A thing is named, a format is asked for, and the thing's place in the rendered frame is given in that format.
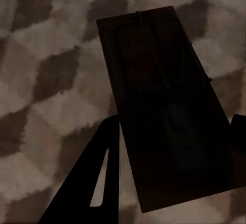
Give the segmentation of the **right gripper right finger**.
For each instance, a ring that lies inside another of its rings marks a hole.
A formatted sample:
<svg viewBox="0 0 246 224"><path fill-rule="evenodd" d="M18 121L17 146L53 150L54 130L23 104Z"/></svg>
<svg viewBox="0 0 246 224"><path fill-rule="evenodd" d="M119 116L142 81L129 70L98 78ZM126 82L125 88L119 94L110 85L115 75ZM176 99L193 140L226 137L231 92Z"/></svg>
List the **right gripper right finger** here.
<svg viewBox="0 0 246 224"><path fill-rule="evenodd" d="M246 116L235 114L231 126L238 138L241 150L246 156Z"/></svg>

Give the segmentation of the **mousetrap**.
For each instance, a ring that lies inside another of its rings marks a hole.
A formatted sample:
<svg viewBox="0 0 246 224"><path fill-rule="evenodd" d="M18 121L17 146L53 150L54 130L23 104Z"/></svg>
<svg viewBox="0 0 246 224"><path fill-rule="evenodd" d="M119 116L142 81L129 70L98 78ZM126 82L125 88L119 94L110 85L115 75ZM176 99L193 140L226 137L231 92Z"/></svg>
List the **mousetrap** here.
<svg viewBox="0 0 246 224"><path fill-rule="evenodd" d="M141 212L246 186L246 156L173 6L96 25Z"/></svg>

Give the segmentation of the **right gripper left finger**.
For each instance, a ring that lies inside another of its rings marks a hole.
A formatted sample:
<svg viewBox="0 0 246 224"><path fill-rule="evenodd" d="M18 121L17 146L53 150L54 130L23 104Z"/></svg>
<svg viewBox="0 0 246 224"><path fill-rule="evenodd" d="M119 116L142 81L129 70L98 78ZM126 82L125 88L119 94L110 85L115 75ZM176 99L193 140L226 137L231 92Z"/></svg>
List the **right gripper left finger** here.
<svg viewBox="0 0 246 224"><path fill-rule="evenodd" d="M101 122L38 224L118 224L119 114ZM109 149L102 205L90 203Z"/></svg>

